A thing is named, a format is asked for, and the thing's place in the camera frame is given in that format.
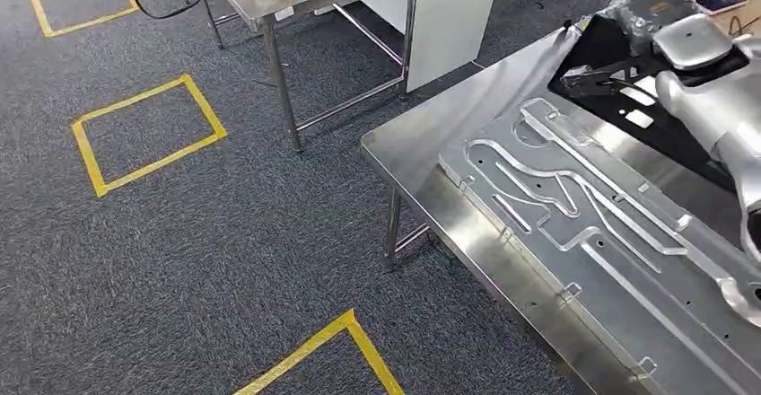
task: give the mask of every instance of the metal plate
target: metal plate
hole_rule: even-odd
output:
[[[546,101],[508,110],[440,165],[648,389],[758,393],[761,273]],[[685,368],[702,378],[679,379]]]

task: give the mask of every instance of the metal table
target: metal table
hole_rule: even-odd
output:
[[[337,113],[354,106],[355,104],[364,101],[375,94],[388,90],[390,88],[398,87],[400,91],[406,90],[406,82],[408,75],[408,64],[410,58],[410,43],[413,35],[414,17],[415,17],[415,0],[407,0],[407,26],[405,31],[404,52],[402,55],[396,54],[393,49],[383,43],[383,41],[376,35],[372,34],[367,28],[359,23],[354,17],[352,17],[345,9],[343,9],[338,3],[342,0],[227,0],[230,5],[235,9],[237,14],[226,15],[224,17],[214,18],[209,9],[208,3],[204,1],[206,7],[206,14],[208,17],[209,26],[214,32],[214,38],[217,45],[222,46],[222,41],[219,36],[219,32],[216,29],[216,25],[221,22],[227,22],[236,17],[240,17],[253,31],[261,31],[264,36],[265,43],[267,45],[267,55],[269,57],[269,63],[272,68],[272,76],[275,84],[280,92],[280,102],[283,106],[284,122],[288,130],[288,134],[293,141],[293,148],[296,150],[301,149],[301,140],[299,138],[299,132],[307,127],[311,127],[324,119],[328,119]],[[299,15],[304,13],[311,13],[320,8],[333,6],[341,14],[343,14],[350,23],[357,27],[365,36],[370,38],[377,46],[379,46],[387,55],[389,55],[394,61],[401,66],[401,74],[399,77],[394,78],[386,83],[382,83],[377,87],[364,92],[360,95],[353,97],[348,101],[339,103],[337,106],[325,110],[324,112],[315,115],[311,118],[307,118],[304,121],[296,121],[293,115],[293,109],[291,106],[290,96],[288,94],[288,86],[285,80],[285,73],[280,61],[280,53],[278,51],[276,37],[275,37],[275,22],[281,19]]]
[[[734,196],[547,91],[551,71],[538,73],[535,65],[559,62],[564,57],[561,47],[573,44],[578,34],[574,29],[551,34],[471,76],[365,135],[362,151],[391,186],[385,248],[391,265],[401,246],[430,226],[478,281],[509,305],[508,309],[520,317],[518,321],[537,336],[561,369],[569,371],[583,388],[598,393],[651,393],[652,388],[638,382],[647,374],[638,369],[641,366],[636,362],[622,363],[621,355],[602,341],[611,335],[604,329],[591,328],[589,321],[595,316],[582,316],[577,308],[567,306],[568,296],[556,281],[553,283],[553,275],[538,263],[531,250],[514,236],[506,241],[503,231],[463,195],[437,164],[439,153],[447,145],[472,135],[499,116],[504,107],[542,97],[673,201],[736,243],[739,210]],[[423,217],[426,226],[397,241],[402,198]],[[753,338],[748,334],[753,330],[757,328],[740,328],[731,342],[750,344]],[[631,335],[640,337],[643,343],[654,343],[647,328],[631,328]],[[672,359],[676,364],[680,361],[676,354]],[[691,381],[692,387],[699,387],[702,378],[693,369],[678,369],[671,377]]]

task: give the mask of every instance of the floor marking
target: floor marking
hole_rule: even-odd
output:
[[[52,38],[54,36],[60,36],[61,34],[70,33],[72,31],[77,31],[85,27],[90,27],[92,25],[100,24],[108,20],[113,20],[114,18],[118,18],[119,16],[137,11],[137,3],[135,2],[135,0],[128,0],[128,1],[130,6],[121,12],[102,16],[100,18],[96,18],[88,22],[75,24],[60,30],[53,30],[50,28],[50,22],[48,22],[48,16],[45,15],[45,9],[42,8],[42,2],[40,0],[31,0],[31,5],[34,8],[34,13],[37,15],[37,21],[39,21],[39,26],[42,28],[42,33],[45,34],[45,36]]]
[[[354,339],[354,342],[362,351],[365,360],[367,360],[367,363],[375,372],[375,375],[378,376],[378,379],[383,384],[383,387],[386,388],[386,392],[392,395],[403,395],[404,392],[399,386],[399,383],[397,383],[397,380],[394,378],[394,376],[391,374],[391,371],[389,371],[389,368],[383,362],[381,355],[378,354],[378,350],[376,350],[375,346],[372,345],[372,342],[367,337],[364,329],[362,329],[362,327],[359,325],[359,322],[356,321],[356,317],[354,316],[354,309],[341,314],[337,319],[330,322],[330,324],[327,325],[324,329],[321,329],[318,333],[312,336],[312,338],[307,340],[306,343],[296,349],[295,352],[286,357],[283,362],[275,365],[264,375],[256,379],[254,382],[249,383],[244,388],[236,391],[233,395],[254,395],[259,393],[261,390],[266,388],[269,383],[285,374],[288,370],[300,363],[303,358],[317,350],[320,346],[325,344],[328,340],[336,336],[344,329],[349,331],[349,334]]]
[[[94,119],[100,117],[101,115],[113,112],[114,110],[118,110],[119,108],[124,108],[126,106],[135,104],[143,99],[147,99],[160,92],[165,92],[170,88],[182,84],[186,86],[190,92],[190,95],[193,96],[193,100],[196,101],[196,104],[201,109],[201,112],[204,113],[204,117],[206,117],[206,120],[211,125],[214,133],[194,144],[188,145],[185,148],[182,148],[181,150],[164,157],[158,162],[150,163],[138,169],[137,171],[131,172],[121,178],[113,180],[112,182],[106,183],[103,179],[103,175],[101,174],[101,168],[98,166],[98,162],[95,160],[95,154],[92,152],[92,148],[90,147],[90,141],[87,140],[87,135],[84,133],[84,121]],[[87,169],[87,173],[90,175],[92,187],[95,189],[95,194],[98,196],[98,198],[101,198],[106,193],[117,187],[121,187],[128,182],[137,180],[138,178],[148,173],[156,171],[157,169],[160,169],[161,167],[166,166],[167,164],[174,162],[181,157],[193,153],[194,151],[199,150],[227,136],[227,131],[222,126],[222,123],[219,122],[219,119],[212,111],[212,107],[209,106],[209,102],[206,101],[204,95],[201,94],[200,90],[198,90],[196,83],[193,82],[193,78],[191,78],[190,75],[183,75],[170,83],[166,83],[160,87],[156,87],[147,92],[140,93],[137,96],[131,97],[125,101],[120,101],[106,108],[101,108],[99,110],[94,110],[93,112],[84,114],[74,123],[72,123],[72,130],[74,131],[74,138],[76,139],[76,143],[79,145],[79,151],[82,153],[84,166]]]

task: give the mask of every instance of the phone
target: phone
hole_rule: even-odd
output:
[[[740,7],[748,0],[695,0],[703,11],[709,15],[716,15]]]

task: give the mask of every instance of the hole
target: hole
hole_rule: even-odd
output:
[[[640,110],[633,110],[626,114],[626,119],[641,128],[647,128],[652,124],[652,118]]]

